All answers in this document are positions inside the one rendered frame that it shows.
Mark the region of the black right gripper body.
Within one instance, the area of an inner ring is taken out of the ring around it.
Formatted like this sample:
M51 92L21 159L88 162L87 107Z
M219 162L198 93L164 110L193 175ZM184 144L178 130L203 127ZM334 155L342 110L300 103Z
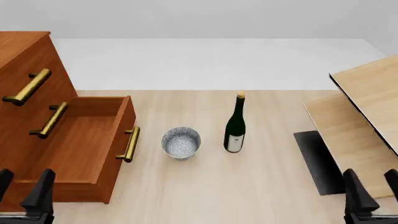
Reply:
M398 215L369 215L357 216L355 213L346 212L346 224L398 224Z

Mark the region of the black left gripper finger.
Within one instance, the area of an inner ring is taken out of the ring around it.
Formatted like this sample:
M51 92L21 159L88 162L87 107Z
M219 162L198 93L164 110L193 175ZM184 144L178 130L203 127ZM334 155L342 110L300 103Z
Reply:
M27 212L52 212L55 172L45 169L30 194L21 202Z
M9 169L0 170L0 203L14 178L14 173Z

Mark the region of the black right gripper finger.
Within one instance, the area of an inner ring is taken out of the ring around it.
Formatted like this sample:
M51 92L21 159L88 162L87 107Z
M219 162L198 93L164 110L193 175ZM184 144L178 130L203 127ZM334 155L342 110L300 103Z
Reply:
M380 205L370 196L353 169L343 172L346 192L346 213L371 213Z
M384 174L384 177L398 202L398 171L390 169Z

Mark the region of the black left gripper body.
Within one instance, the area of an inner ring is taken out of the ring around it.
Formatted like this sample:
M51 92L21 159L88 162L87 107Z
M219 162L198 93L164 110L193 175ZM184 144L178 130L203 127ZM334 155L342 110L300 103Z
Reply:
M50 212L0 212L0 224L52 224L53 210Z

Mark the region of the open wooden drawer box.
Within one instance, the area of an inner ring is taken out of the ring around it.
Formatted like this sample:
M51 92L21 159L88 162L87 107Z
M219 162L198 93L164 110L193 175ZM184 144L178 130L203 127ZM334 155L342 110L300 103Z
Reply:
M45 118L0 122L0 169L14 173L0 210L21 211L44 169L56 173L54 201L109 203L135 119L130 96L105 96L72 99L45 139L29 134Z

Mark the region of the brown wooden cabinet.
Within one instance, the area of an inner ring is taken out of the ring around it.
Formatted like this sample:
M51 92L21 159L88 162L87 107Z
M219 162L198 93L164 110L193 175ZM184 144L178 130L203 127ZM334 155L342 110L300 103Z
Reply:
M46 125L54 114L49 106L76 96L49 32L0 31L0 170L14 173L0 212L22 211L32 186L23 189L17 181L40 177L41 171L29 177L29 159L44 140L29 132Z

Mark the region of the dark green wine bottle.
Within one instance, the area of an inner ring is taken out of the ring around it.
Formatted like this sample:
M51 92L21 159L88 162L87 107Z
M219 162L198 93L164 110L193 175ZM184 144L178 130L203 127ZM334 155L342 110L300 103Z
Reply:
M224 132L224 148L231 153L237 153L242 149L246 134L246 125L243 118L245 93L239 91L236 97L234 112L227 122Z

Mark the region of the pale wooden rack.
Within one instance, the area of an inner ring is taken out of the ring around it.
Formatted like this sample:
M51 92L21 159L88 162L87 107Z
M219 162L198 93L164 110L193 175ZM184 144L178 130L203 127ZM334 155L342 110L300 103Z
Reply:
M393 196L384 173L398 170L398 55L329 77L339 91L304 108L340 171L374 198Z

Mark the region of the grey speckled bowl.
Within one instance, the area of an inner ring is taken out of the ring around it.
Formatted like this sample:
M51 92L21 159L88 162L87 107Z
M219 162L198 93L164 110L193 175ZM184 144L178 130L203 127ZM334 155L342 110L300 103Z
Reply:
M177 126L168 130L161 139L162 150L179 161L189 160L199 150L201 137L193 128Z

